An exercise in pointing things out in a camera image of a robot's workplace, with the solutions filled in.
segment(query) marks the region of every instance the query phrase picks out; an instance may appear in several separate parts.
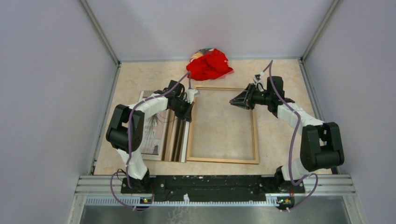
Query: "beige tabletop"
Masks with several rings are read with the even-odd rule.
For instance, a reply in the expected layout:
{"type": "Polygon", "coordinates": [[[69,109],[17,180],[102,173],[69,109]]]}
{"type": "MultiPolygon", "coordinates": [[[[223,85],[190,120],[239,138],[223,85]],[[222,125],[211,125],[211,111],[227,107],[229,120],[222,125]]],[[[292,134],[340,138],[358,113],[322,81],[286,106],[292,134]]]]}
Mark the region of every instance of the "beige tabletop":
{"type": "MultiPolygon", "coordinates": [[[[255,74],[260,73],[270,60],[231,60],[234,73],[225,78],[207,81],[192,80],[192,85],[224,86],[246,88],[253,82],[255,74]]],[[[178,80],[186,73],[188,62],[134,62],[122,63],[120,75],[110,108],[110,116],[118,104],[134,104],[142,90],[158,90],[167,87],[171,79],[178,80]]],[[[298,61],[275,60],[272,75],[281,76],[284,81],[285,97],[293,99],[307,113],[313,115],[312,105],[301,74],[298,61]]],[[[188,80],[182,81],[188,86],[188,80]]],[[[266,106],[257,105],[257,135],[260,162],[258,165],[213,162],[164,162],[145,161],[152,175],[266,175],[274,174],[275,169],[287,164],[290,139],[293,128],[271,114],[266,106]]],[[[297,135],[293,158],[299,157],[301,137],[297,135]]],[[[103,139],[95,168],[96,175],[111,175],[118,168],[125,169],[120,155],[110,143],[103,139]]],[[[317,173],[330,174],[330,170],[317,173]]]]}

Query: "white wall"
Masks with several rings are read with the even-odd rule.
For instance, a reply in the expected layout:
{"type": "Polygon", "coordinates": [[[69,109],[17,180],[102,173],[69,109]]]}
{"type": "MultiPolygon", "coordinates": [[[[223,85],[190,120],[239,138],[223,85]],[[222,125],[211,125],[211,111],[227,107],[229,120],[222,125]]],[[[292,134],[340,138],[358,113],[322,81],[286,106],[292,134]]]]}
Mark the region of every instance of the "white wall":
{"type": "Polygon", "coordinates": [[[0,223],[65,223],[115,71],[77,0],[0,3],[0,223]]]}
{"type": "Polygon", "coordinates": [[[300,57],[332,0],[88,0],[122,61],[300,57]]]}
{"type": "Polygon", "coordinates": [[[370,223],[394,223],[396,1],[344,1],[308,59],[324,117],[341,129],[370,223]]]}

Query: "framed picture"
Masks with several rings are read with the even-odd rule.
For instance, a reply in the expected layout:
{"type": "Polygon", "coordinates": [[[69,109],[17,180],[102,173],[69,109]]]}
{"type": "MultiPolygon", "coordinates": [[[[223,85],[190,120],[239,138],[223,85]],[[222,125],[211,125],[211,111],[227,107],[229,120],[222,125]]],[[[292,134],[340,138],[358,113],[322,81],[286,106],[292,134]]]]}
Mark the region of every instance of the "framed picture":
{"type": "Polygon", "coordinates": [[[244,89],[196,87],[187,161],[258,164],[255,110],[229,104],[244,89]]]}
{"type": "MultiPolygon", "coordinates": [[[[139,101],[148,98],[154,91],[142,91],[139,101]]],[[[139,146],[144,160],[162,160],[165,147],[168,110],[144,119],[143,137],[139,146]]]]}

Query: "red cloth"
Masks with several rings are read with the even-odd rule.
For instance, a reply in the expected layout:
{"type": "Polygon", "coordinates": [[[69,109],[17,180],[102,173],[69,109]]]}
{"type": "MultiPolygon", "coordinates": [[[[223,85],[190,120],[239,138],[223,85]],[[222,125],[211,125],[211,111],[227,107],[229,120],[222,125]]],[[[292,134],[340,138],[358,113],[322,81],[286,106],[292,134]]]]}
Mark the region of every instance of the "red cloth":
{"type": "Polygon", "coordinates": [[[233,71],[226,55],[217,49],[193,60],[186,68],[191,72],[191,78],[198,81],[216,79],[233,71]]]}

